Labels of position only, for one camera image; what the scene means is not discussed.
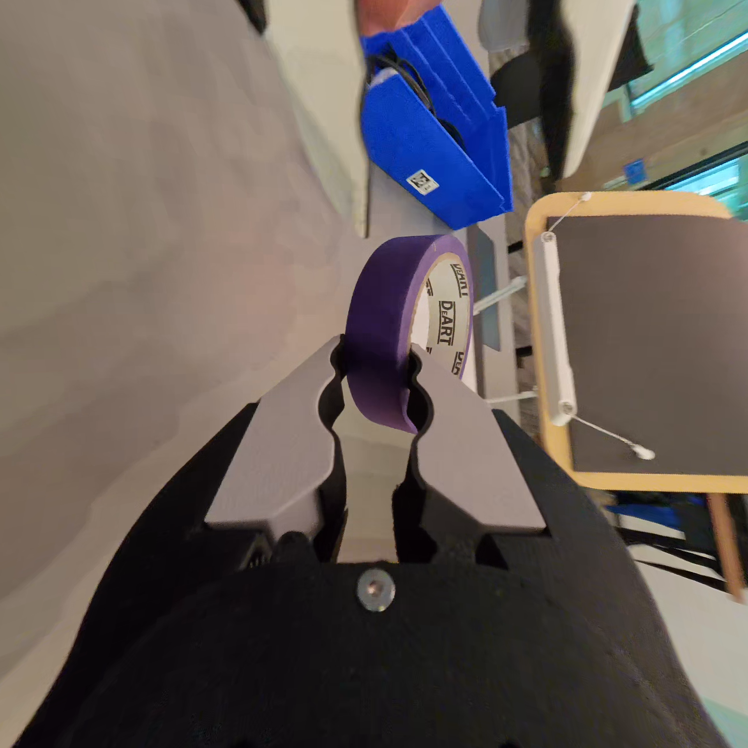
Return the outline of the person's left hand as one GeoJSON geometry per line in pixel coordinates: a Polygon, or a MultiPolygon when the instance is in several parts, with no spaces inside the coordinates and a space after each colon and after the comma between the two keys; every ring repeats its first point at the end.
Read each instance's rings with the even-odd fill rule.
{"type": "Polygon", "coordinates": [[[370,37],[398,31],[416,23],[440,4],[441,1],[357,1],[358,32],[360,36],[370,37]]]}

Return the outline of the teal table mat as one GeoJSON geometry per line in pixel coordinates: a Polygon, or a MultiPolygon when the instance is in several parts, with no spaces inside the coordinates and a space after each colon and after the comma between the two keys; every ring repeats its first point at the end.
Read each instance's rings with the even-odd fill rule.
{"type": "MultiPolygon", "coordinates": [[[[499,290],[494,243],[478,225],[467,229],[467,249],[473,275],[473,297],[477,303],[499,290]]],[[[476,334],[481,344],[500,352],[500,314],[498,304],[473,317],[476,334]]]]}

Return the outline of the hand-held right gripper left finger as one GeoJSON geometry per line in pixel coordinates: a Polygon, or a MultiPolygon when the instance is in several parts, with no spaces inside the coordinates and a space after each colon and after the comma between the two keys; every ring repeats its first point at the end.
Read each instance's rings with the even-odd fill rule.
{"type": "Polygon", "coordinates": [[[346,470],[333,430],[344,408],[342,344],[342,335],[332,337],[257,402],[207,525],[258,530],[272,546],[300,533],[320,561],[337,559],[348,518],[346,470]]]}

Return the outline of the dark board with wooden rim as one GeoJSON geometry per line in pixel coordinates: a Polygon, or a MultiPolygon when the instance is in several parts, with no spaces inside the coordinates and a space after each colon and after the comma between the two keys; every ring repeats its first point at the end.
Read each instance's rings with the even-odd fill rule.
{"type": "Polygon", "coordinates": [[[548,418],[529,286],[543,446],[579,485],[746,494],[746,223],[687,192],[556,193],[524,225],[556,234],[577,416],[548,418]]]}

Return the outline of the black panel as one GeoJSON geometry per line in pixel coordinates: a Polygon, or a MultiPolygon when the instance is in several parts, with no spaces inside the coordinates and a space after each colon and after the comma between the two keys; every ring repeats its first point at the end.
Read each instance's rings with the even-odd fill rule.
{"type": "MultiPolygon", "coordinates": [[[[644,52],[639,30],[640,9],[635,5],[608,92],[629,85],[654,70],[644,52]]],[[[507,128],[525,124],[540,116],[540,70],[528,51],[508,61],[492,74],[494,104],[504,108],[507,128]]]]}

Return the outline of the purple tape roll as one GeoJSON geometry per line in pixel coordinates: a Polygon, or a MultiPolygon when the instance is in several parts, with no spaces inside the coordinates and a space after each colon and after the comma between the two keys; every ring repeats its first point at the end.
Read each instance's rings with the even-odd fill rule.
{"type": "Polygon", "coordinates": [[[343,353],[355,405],[379,425],[416,434],[408,416],[412,328],[428,304],[425,351],[461,379],[471,347],[473,278],[452,235],[401,236],[369,257],[355,285],[343,353]]]}

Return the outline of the blue plastic bin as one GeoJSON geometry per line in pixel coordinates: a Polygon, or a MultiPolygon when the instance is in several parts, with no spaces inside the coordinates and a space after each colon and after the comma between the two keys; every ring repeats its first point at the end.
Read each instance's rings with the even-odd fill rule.
{"type": "Polygon", "coordinates": [[[370,160],[451,229],[512,213],[505,110],[444,4],[361,46],[370,160]]]}

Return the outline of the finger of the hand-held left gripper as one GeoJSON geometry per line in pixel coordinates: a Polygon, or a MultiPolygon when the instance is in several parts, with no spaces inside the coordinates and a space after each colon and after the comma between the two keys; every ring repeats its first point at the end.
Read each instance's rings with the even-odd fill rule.
{"type": "Polygon", "coordinates": [[[365,65],[353,1],[268,1],[266,40],[304,152],[333,207],[369,235],[369,156],[360,115],[365,65]]]}
{"type": "Polygon", "coordinates": [[[579,168],[607,95],[634,1],[531,1],[529,51],[550,173],[579,168]]]}

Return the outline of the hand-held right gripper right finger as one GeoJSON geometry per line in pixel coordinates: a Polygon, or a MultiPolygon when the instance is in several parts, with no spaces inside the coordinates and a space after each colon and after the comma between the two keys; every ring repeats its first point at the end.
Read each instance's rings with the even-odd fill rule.
{"type": "Polygon", "coordinates": [[[398,562],[503,563],[496,536],[547,536],[491,406],[418,345],[408,384],[416,435],[393,493],[398,562]]]}

